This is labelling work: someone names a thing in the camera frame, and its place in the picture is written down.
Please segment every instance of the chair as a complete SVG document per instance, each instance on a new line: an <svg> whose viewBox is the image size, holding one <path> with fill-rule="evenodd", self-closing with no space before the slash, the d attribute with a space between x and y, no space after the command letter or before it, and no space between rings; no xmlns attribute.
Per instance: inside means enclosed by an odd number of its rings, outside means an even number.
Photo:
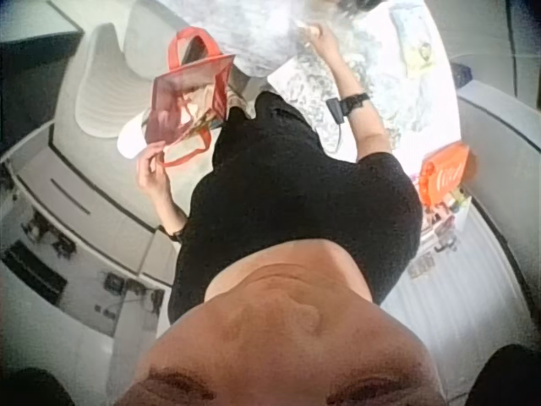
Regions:
<svg viewBox="0 0 541 406"><path fill-rule="evenodd" d="M112 24L96 27L75 101L75 119L88 135L116 138L150 107L152 81L167 72L167 47L189 26L154 0L139 0L129 16L123 52Z"/></svg>

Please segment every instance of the black shirt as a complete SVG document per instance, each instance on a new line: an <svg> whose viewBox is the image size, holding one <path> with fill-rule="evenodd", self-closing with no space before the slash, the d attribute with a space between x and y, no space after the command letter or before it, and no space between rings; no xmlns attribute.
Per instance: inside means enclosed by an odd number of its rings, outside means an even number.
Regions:
<svg viewBox="0 0 541 406"><path fill-rule="evenodd" d="M231 110L214 170L194 191L171 322L203 303L212 279L233 262L298 239L339 244L380 304L418 249L422 211L411 180L388 153L359 163L328 157L302 115L278 96L262 94L256 112L247 120Z"/></svg>

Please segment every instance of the orange box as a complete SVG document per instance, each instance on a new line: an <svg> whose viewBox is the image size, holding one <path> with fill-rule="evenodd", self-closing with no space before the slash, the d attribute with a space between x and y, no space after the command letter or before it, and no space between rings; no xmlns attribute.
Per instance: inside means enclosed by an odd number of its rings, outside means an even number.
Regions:
<svg viewBox="0 0 541 406"><path fill-rule="evenodd" d="M462 181L470 148L461 141L426 158L419 176L419 195L425 206L441 203Z"/></svg>

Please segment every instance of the bag handle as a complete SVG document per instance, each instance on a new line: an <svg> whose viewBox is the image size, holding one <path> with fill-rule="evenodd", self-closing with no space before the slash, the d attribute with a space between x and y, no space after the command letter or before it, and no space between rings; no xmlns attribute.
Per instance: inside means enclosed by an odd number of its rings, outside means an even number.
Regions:
<svg viewBox="0 0 541 406"><path fill-rule="evenodd" d="M180 68L182 61L178 57L178 43L180 41L192 41L195 37L199 37L205 46L207 51L207 57L217 57L221 55L220 47L216 44L216 41L209 35L206 30L197 27L188 27L183 30L180 30L175 38L172 39L169 44L169 49L167 52L167 63L169 65L169 70L176 70Z"/></svg>
<svg viewBox="0 0 541 406"><path fill-rule="evenodd" d="M174 161L163 162L162 163L163 167L177 167L179 165L183 165L184 163L188 162L193 157L198 156L199 154L202 154L203 152L207 152L210 148L210 143L211 143L209 128L208 127L202 128L199 131L199 135L201 136L201 139L203 140L203 144L204 144L203 148L198 148L197 150L191 151L188 155L185 155Z"/></svg>

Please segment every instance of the black watch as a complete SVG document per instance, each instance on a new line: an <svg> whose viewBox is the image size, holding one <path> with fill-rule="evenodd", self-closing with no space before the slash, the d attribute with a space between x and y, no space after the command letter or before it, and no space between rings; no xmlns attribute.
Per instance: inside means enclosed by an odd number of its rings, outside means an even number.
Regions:
<svg viewBox="0 0 541 406"><path fill-rule="evenodd" d="M346 97L340 101L337 98L332 98L327 100L326 103L335 122L337 124L342 124L344 123L344 117L349 116L356 108L362 107L363 103L367 100L370 100L370 96L366 93L362 93L360 95Z"/></svg>

